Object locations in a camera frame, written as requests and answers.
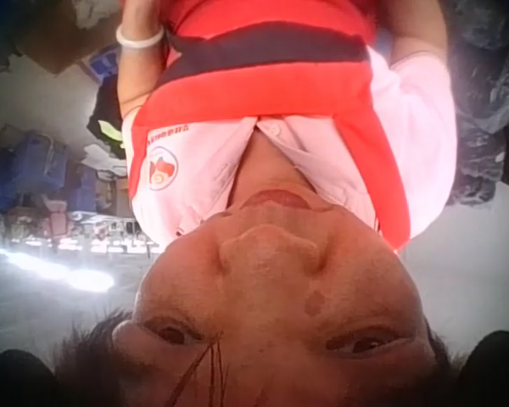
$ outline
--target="woman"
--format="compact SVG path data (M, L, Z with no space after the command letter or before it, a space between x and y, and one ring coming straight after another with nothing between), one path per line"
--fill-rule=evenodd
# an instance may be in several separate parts
M375 404L448 369L394 254L453 181L445 23L381 5L392 69L349 0L126 1L132 204L169 244L113 331L129 405Z

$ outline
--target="clothing pile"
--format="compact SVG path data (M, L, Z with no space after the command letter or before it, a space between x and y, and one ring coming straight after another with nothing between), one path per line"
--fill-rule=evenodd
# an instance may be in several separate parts
M456 100L458 166L449 205L491 201L509 185L509 0L448 0L450 72ZM116 76L104 80L88 125L125 158Z

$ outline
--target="dark hair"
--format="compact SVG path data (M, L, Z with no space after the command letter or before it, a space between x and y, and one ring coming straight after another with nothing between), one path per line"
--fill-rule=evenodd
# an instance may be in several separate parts
M129 319L130 313L114 312L99 322L91 331L74 330L55 354L55 376L64 391L71 396L72 405L82 407L121 407L126 405L121 384L127 380L139 380L143 366L134 365L114 350L111 334L122 322ZM451 406L450 390L456 380L458 365L451 363L449 353L443 342L430 335L430 343L435 353L437 365L430 374L407 388L390 389L377 400L370 400L363 407L387 405L396 407L440 407ZM184 382L196 370L199 362L211 352L209 346L200 358L195 360L185 374ZM181 394L182 386L172 395L165 406L173 406Z

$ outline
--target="lips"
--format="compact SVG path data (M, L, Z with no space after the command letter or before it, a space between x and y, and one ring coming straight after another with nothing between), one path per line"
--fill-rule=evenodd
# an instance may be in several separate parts
M249 198L242 206L248 208L250 206L257 206L266 202L275 202L276 204L286 206L289 208L309 209L310 206L300 195L296 195L290 191L282 189L271 189L261 191Z

